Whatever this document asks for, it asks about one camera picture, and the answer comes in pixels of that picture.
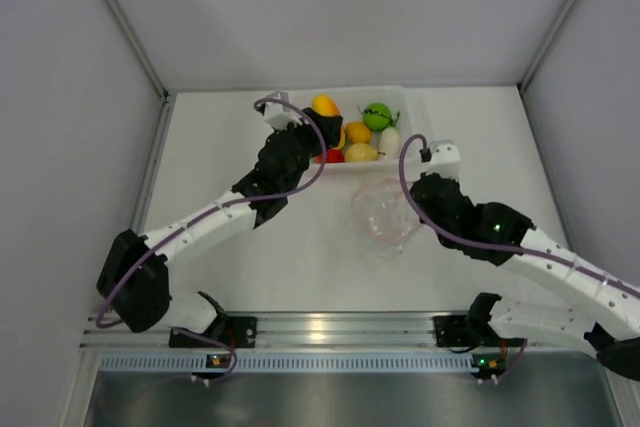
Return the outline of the pale yellow fake pear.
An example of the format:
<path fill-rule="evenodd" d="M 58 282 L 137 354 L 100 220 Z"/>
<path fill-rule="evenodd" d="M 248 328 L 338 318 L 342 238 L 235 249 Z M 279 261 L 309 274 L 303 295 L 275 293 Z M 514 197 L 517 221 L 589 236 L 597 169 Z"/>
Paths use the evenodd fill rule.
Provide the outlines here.
<path fill-rule="evenodd" d="M 375 162 L 385 160 L 386 154 L 369 144 L 354 143 L 344 151 L 344 159 L 347 163 Z"/>

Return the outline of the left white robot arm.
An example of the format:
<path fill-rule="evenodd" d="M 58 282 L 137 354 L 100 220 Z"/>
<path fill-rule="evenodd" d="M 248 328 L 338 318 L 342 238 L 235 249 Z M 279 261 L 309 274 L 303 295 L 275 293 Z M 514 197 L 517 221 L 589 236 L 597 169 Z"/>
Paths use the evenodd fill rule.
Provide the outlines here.
<path fill-rule="evenodd" d="M 220 304 L 204 292 L 172 292 L 172 277 L 198 255 L 275 217 L 289 196 L 310 187 L 301 179 L 311 161 L 325 158 L 343 138 L 339 113 L 298 109 L 276 98 L 261 99 L 254 108 L 273 131 L 244 177 L 177 222 L 145 234 L 127 229 L 115 237 L 97 280 L 104 300 L 97 327 L 109 327 L 104 316 L 113 310 L 133 333 L 163 326 L 190 331 L 204 346 L 223 340 L 226 314 Z"/>

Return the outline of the green fake avocado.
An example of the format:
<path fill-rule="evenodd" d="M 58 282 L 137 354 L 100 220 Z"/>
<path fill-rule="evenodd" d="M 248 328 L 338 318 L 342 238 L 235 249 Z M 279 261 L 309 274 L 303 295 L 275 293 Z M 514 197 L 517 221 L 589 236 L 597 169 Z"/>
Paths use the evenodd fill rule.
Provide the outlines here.
<path fill-rule="evenodd" d="M 346 144 L 346 133 L 345 133 L 344 129 L 341 129 L 341 131 L 340 131 L 340 139 L 339 139 L 339 143 L 338 143 L 336 149 L 338 149 L 338 150 L 343 149 L 345 144 Z"/>

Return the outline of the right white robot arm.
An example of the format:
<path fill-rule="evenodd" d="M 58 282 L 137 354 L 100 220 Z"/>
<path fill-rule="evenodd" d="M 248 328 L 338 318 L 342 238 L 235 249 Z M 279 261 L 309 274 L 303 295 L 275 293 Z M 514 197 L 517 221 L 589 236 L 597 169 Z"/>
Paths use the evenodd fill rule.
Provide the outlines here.
<path fill-rule="evenodd" d="M 567 304 L 554 308 L 480 293 L 465 318 L 471 339 L 480 344 L 495 338 L 555 344 L 638 380 L 638 287 L 562 247 L 513 208 L 473 203 L 454 179 L 422 174 L 402 190 L 443 247 L 529 279 Z"/>

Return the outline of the yellow fake banana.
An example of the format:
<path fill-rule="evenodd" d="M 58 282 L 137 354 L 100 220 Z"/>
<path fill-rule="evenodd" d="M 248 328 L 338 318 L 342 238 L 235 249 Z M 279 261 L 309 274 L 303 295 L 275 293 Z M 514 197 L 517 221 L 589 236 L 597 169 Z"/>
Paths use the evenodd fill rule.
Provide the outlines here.
<path fill-rule="evenodd" d="M 312 99 L 311 108 L 323 117 L 340 116 L 341 112 L 334 100 L 325 94 L 319 94 Z"/>

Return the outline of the clear zip top bag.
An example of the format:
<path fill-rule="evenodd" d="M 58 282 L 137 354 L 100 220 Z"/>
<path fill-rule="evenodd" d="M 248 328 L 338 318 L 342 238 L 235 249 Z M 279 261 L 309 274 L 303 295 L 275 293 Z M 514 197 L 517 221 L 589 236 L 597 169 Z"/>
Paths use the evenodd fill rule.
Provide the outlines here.
<path fill-rule="evenodd" d="M 421 226 L 396 178 L 363 185 L 352 196 L 350 209 L 352 232 L 370 255 L 400 255 Z"/>

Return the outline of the red fake apple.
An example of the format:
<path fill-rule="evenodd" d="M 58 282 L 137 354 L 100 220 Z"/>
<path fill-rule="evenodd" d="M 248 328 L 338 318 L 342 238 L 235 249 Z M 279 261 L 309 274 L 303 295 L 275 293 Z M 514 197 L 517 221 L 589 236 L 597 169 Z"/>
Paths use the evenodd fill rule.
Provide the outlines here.
<path fill-rule="evenodd" d="M 315 157 L 316 164 L 322 164 L 322 163 L 339 164 L 344 162 L 345 162 L 344 153 L 339 149 L 330 149 L 326 152 L 325 155 L 320 154 Z"/>

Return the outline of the orange fake fruit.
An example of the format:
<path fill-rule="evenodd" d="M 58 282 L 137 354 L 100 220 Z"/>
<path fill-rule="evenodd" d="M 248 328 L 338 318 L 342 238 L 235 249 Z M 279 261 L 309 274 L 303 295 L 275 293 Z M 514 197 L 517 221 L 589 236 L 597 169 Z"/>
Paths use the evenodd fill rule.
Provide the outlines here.
<path fill-rule="evenodd" d="M 372 131 L 363 122 L 349 122 L 345 134 L 351 144 L 369 144 L 372 138 Z"/>

